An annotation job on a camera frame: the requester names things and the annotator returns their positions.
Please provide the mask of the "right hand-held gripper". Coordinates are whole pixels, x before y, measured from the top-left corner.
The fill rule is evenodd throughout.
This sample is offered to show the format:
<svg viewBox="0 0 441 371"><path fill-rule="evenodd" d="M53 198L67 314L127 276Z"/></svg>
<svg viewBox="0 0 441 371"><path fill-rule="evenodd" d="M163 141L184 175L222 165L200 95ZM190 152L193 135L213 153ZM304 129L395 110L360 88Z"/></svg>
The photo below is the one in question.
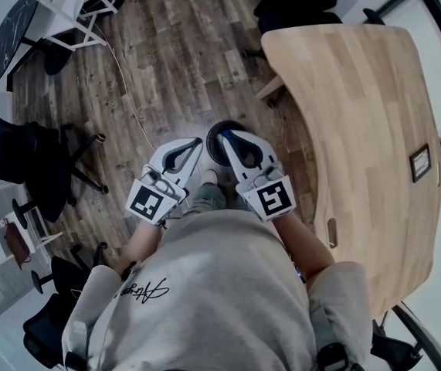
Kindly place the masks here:
<svg viewBox="0 0 441 371"><path fill-rule="evenodd" d="M296 208L290 177L283 172L270 143L248 131L216 136L239 183L236 191L263 222ZM253 172L264 171L249 178Z"/></svg>

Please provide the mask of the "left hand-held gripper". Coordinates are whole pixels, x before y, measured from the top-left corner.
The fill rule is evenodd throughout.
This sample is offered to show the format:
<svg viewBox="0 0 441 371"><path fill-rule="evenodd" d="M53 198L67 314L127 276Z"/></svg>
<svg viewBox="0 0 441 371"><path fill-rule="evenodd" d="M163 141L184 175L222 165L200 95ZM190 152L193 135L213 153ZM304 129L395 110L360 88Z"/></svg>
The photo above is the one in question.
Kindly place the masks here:
<svg viewBox="0 0 441 371"><path fill-rule="evenodd" d="M142 176L135 179L125 209L152 225L161 225L180 205L184 189L203 149L201 138L179 138L161 145ZM167 169L167 177L157 169Z"/></svg>

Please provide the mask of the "black waste bin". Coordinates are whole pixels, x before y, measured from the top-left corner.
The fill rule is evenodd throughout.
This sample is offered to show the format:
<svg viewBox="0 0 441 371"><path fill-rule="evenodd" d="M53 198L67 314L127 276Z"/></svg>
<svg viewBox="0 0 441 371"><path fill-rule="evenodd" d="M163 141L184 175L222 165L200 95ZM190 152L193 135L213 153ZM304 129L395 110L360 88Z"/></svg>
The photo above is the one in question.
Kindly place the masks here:
<svg viewBox="0 0 441 371"><path fill-rule="evenodd" d="M209 156L219 165L230 166L230 160L217 136L224 131L245 131L246 128L236 121L226 120L214 124L206 138ZM252 168L260 161L260 150L247 141L234 138L232 148L237 152L239 160L247 167Z"/></svg>

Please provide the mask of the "person's right forearm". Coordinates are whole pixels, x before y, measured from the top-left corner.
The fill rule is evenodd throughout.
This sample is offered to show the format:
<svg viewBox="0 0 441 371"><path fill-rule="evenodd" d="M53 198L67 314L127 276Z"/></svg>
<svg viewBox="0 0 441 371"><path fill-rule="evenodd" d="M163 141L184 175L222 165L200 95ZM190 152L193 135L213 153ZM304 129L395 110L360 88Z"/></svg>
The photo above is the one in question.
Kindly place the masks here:
<svg viewBox="0 0 441 371"><path fill-rule="evenodd" d="M308 288L324 270L335 264L329 249L296 214L287 213L272 220L272 223Z"/></svg>

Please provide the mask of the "person's left forearm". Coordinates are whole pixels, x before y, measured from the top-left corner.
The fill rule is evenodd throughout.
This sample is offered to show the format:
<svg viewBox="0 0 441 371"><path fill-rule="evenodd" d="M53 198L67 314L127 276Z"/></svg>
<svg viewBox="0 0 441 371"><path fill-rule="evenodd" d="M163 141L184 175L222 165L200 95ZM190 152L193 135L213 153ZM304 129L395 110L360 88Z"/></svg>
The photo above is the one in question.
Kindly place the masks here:
<svg viewBox="0 0 441 371"><path fill-rule="evenodd" d="M132 262L139 263L149 258L157 250L162 234L161 226L155 226L141 220L128 244L124 247L114 270L122 275Z"/></svg>

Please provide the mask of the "person's gray jeans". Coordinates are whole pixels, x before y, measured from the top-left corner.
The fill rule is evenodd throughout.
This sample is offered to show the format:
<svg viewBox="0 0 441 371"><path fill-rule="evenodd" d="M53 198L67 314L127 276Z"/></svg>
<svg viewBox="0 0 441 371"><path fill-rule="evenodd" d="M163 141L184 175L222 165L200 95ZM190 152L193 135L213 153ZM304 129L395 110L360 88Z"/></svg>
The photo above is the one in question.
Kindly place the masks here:
<svg viewBox="0 0 441 371"><path fill-rule="evenodd" d="M220 186L207 182L199 187L183 217L227 209L252 212L240 196L230 199Z"/></svg>

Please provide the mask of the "light wooden table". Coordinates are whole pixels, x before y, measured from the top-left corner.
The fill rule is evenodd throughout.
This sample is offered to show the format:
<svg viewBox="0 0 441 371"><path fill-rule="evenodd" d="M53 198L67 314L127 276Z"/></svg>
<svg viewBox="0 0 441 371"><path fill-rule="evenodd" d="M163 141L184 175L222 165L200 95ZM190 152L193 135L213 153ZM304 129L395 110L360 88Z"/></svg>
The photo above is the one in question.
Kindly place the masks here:
<svg viewBox="0 0 441 371"><path fill-rule="evenodd" d="M419 53L403 28L319 25L261 39L305 120L317 165L314 229L362 264L378 317L429 277L441 207L441 146ZM432 168L412 182L409 156Z"/></svg>

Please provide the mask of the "person in white shirt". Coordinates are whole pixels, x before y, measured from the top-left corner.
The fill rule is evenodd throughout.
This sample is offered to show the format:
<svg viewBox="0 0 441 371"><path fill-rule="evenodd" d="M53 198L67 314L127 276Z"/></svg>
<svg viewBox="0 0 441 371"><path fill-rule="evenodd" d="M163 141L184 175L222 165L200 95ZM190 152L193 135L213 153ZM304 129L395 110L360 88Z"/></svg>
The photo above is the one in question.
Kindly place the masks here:
<svg viewBox="0 0 441 371"><path fill-rule="evenodd" d="M62 349L87 371L320 371L334 342L347 369L363 367L371 334L360 264L337 262L308 288L272 223L227 209L173 223L127 278L95 267Z"/></svg>

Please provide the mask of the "black framed picture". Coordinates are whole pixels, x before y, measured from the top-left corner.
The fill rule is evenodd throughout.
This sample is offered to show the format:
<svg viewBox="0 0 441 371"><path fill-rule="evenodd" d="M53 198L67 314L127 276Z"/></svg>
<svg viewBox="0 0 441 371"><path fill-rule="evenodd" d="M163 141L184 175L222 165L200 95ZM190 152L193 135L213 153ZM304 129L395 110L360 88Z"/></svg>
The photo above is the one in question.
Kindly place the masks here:
<svg viewBox="0 0 441 371"><path fill-rule="evenodd" d="M411 154L409 156L409 164L412 182L416 183L432 168L429 145L424 144L420 149Z"/></svg>

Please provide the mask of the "brown leather bag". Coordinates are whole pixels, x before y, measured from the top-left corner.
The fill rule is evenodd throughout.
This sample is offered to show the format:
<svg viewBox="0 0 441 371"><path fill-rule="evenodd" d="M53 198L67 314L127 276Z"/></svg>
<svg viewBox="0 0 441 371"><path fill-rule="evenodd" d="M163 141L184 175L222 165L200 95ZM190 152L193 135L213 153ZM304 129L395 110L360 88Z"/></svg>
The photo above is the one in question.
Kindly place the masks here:
<svg viewBox="0 0 441 371"><path fill-rule="evenodd" d="M24 263L30 262L30 250L14 223L8 223L6 226L5 242L19 268L22 268Z"/></svg>

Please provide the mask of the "round black marble table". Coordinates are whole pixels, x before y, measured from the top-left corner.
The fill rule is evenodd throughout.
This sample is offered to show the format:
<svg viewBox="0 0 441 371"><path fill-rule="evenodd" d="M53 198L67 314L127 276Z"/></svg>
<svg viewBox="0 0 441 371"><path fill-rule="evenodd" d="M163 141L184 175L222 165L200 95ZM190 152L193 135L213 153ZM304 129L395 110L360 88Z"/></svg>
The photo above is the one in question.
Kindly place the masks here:
<svg viewBox="0 0 441 371"><path fill-rule="evenodd" d="M0 25L0 79L21 44L26 44L45 53L44 69L50 76L59 73L70 58L73 51L61 46L60 43L73 43L75 38L72 32L58 35L50 43L36 42L25 36L35 16L38 3L37 0L18 0L3 19Z"/></svg>

